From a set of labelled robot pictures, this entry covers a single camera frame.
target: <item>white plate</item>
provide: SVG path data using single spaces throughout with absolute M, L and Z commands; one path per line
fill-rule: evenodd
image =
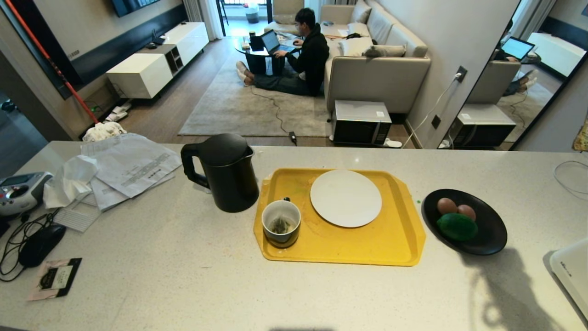
M 310 200 L 325 220 L 342 227 L 360 227 L 382 209 L 382 196 L 364 175 L 333 170 L 319 176 L 310 188 Z

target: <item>black plate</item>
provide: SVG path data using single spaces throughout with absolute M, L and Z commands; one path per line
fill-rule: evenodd
M 437 228 L 437 220 L 441 213 L 437 210 L 437 202 L 441 198 L 450 198 L 457 206 L 467 204 L 476 212 L 478 234 L 468 241 L 456 241 L 444 237 Z M 491 255 L 501 251 L 507 240 L 506 227 L 500 216 L 477 197 L 457 190 L 437 190 L 429 194 L 422 203 L 422 213 L 425 223 L 433 234 L 445 245 L 474 255 Z

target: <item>gray rug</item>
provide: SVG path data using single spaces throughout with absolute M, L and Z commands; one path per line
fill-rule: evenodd
M 276 118 L 277 108 L 272 100 L 253 95 L 260 94 L 275 99 L 280 107 L 278 116 L 284 121 L 286 131 L 294 131 L 299 137 L 327 137 L 330 124 L 324 96 L 301 97 L 275 91 L 244 87 L 235 69 L 235 62 L 245 63 L 245 56 L 235 50 L 204 93 L 196 108 L 180 130 L 180 135 L 214 135 L 236 133 L 243 136 L 281 137 Z
M 525 129 L 539 115 L 539 112 L 541 112 L 553 96 L 553 93 L 541 86 L 540 83 L 533 85 L 527 92 L 528 95 L 526 97 L 525 94 L 521 93 L 502 97 L 497 104 L 517 124 L 509 136 L 506 137 L 506 143 L 514 143 L 519 139 Z

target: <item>black kettle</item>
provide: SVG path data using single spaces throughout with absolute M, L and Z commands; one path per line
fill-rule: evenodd
M 203 143 L 185 145 L 181 155 L 188 179 L 209 188 L 221 210 L 237 213 L 257 201 L 259 188 L 251 164 L 253 150 L 245 138 L 232 133 L 214 135 Z M 205 176 L 194 170 L 194 156 L 200 159 Z

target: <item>black mouse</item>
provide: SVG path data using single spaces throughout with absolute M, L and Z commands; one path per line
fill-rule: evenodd
M 51 225 L 35 232 L 22 247 L 18 261 L 23 267 L 36 267 L 64 237 L 65 226 Z

